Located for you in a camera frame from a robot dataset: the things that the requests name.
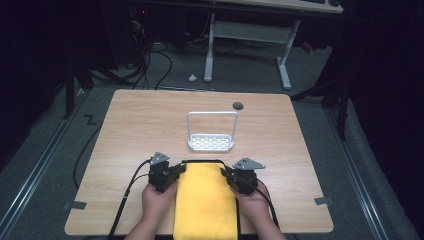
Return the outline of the metal floor rail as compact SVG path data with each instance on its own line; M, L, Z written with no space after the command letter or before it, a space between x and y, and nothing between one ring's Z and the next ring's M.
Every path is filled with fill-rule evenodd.
M37 189L37 186L39 185L45 172L50 166L53 160L53 155L55 154L60 141L63 139L68 126L73 120L76 111L84 103L89 94L89 90L79 90L77 92L74 108L66 114L65 118L61 119L60 124L53 133L52 137L49 139L49 142L46 144L43 152L41 153L28 177L19 188L19 192L14 197L14 200L10 204L7 212L2 216L0 220L0 240L7 240L9 237L16 222L18 221L27 203Z
M381 222L380 216L375 207L374 201L372 200L365 183L362 179L362 176L357 168L357 165L354 161L353 155L349 149L348 143L346 140L343 140L340 136L337 128L337 120L335 114L332 110L324 109L323 110L327 120L329 121L332 132L337 139L339 148L343 154L343 160L346 166L347 175L351 180L352 187L355 191L356 197L361 206L362 212L365 216L365 219L368 223L368 226L372 232L372 235L375 240L389 240L387 232Z

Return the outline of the person's left hand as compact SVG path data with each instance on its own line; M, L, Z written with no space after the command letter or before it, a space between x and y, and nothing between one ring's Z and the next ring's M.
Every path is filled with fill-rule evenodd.
M145 230L156 232L175 198L177 187L177 182L169 186L164 192L158 192L152 184L145 187L142 192L143 213L141 217L141 224Z

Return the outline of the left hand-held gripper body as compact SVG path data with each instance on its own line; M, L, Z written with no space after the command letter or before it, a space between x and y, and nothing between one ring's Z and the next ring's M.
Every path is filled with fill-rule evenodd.
M170 157L161 152L156 152L150 160L150 170L148 182L152 184L158 192L165 192L171 185L168 183L168 175L172 166L169 164Z

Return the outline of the yellow towel with black edge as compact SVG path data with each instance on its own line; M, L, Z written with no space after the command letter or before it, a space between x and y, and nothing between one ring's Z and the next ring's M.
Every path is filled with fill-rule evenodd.
M238 240L238 208L219 160L185 161L175 204L174 240Z

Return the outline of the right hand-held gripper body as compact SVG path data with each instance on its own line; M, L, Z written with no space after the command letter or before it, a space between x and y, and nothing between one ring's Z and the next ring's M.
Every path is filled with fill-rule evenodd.
M250 195L258 186L256 170L266 166L250 158L243 158L233 165L232 188L240 194Z

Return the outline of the white-framed background desk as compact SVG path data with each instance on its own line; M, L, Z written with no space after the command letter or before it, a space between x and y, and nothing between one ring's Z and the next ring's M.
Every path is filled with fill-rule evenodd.
M203 0L211 3L212 7L246 7L252 10L254 7L265 10L284 10L289 13L323 14L324 16L336 16L343 13L343 8L336 0ZM300 19L296 17L289 21L288 26L277 26L260 23L242 23L236 20L217 20L216 10L209 15L208 51L205 60L204 81L211 82L213 79L214 66L214 40L216 38L247 40L263 43L283 44L285 49L281 56L276 58L282 86L285 90L291 89L286 61L292 48L300 25Z

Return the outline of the person's right hand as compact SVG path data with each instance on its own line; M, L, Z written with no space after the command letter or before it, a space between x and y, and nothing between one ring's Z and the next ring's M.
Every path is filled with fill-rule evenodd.
M236 196L241 213L249 220L252 226L259 231L265 224L272 223L267 202L268 192L263 183L259 182L257 191L250 195L238 193L233 190Z

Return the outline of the white towel rack with tray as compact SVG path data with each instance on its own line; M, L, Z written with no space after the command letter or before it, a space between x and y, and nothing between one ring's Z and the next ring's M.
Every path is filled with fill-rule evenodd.
M187 114L188 146L195 152L228 152L235 143L238 113L192 111Z

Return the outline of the black metal stand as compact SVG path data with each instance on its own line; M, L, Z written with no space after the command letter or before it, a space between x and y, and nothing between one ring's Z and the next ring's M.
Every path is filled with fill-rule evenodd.
M292 101L299 101L308 96L322 96L321 106L326 108L338 109L338 116L336 118L336 129L339 137L345 141L345 126L348 117L348 100L349 100L349 80L332 80L326 83L318 84L309 88L301 93L295 94L290 97Z
M65 114L64 118L69 119L75 108L75 82L85 90L91 90L94 86L89 63L80 57L71 56L65 65Z

